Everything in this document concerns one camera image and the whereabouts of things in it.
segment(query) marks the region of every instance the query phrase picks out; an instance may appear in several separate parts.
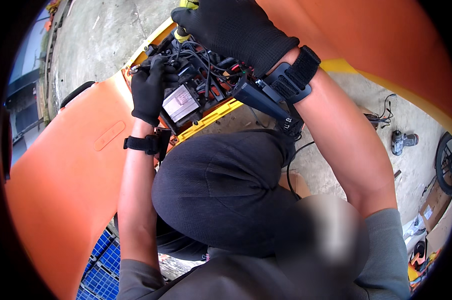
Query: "cordless drill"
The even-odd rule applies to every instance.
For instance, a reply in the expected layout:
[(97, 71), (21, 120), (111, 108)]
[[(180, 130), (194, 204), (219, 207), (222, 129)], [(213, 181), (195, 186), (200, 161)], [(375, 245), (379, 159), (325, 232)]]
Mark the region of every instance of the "cordless drill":
[(410, 135), (402, 134), (401, 131), (395, 130), (391, 138), (391, 151), (394, 155), (399, 156), (403, 153), (404, 147), (416, 146), (419, 142), (419, 135), (413, 133)]

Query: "orange plastic panel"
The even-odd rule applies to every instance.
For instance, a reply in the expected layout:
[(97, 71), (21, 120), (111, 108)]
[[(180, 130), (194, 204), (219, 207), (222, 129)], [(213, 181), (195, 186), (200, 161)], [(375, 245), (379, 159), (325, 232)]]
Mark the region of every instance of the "orange plastic panel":
[(298, 37), (323, 61), (344, 58), (355, 69), (411, 91), (452, 118), (452, 64), (416, 1), (256, 1), (274, 25)]
[(88, 257), (116, 212), (131, 110), (121, 72), (94, 84), (44, 129), (5, 185), (21, 242), (61, 299), (76, 296)]

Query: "black tire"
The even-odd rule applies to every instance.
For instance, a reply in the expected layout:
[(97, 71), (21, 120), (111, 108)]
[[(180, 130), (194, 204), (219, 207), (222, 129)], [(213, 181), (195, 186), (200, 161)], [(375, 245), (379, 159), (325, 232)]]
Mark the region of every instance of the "black tire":
[(439, 140), (439, 146), (436, 151), (436, 175), (441, 189), (452, 196), (452, 167), (448, 165), (448, 158), (452, 157), (452, 150), (447, 147), (448, 142), (452, 140), (452, 135), (446, 132)]

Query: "gloved hand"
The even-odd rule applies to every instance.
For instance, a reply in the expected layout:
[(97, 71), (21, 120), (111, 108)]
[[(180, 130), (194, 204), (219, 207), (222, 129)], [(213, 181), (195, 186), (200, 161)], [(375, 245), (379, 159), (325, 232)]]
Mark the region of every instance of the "gloved hand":
[(299, 45), (254, 0), (200, 0), (198, 9), (179, 7), (171, 18), (205, 47), (254, 67), (259, 78)]
[(159, 125), (159, 112), (165, 97), (165, 88), (178, 87), (180, 77), (175, 69), (165, 66), (166, 56), (155, 55), (141, 63), (139, 71), (131, 79), (133, 117), (142, 119), (153, 127)]

